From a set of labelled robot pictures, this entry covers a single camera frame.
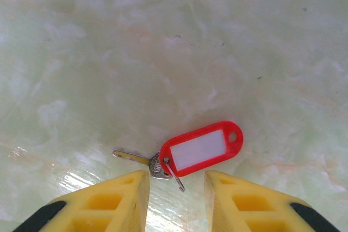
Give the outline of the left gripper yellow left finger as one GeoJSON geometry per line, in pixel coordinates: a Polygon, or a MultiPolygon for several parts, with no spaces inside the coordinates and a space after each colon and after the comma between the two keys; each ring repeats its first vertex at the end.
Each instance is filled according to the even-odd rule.
{"type": "Polygon", "coordinates": [[[131,172],[55,198],[15,231],[145,231],[149,173],[131,172]]]}

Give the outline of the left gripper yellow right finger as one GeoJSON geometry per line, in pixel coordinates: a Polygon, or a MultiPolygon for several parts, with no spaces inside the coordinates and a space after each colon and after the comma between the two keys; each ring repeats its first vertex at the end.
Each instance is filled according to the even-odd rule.
{"type": "Polygon", "coordinates": [[[307,202],[219,171],[207,171],[209,231],[337,231],[307,202]]]}

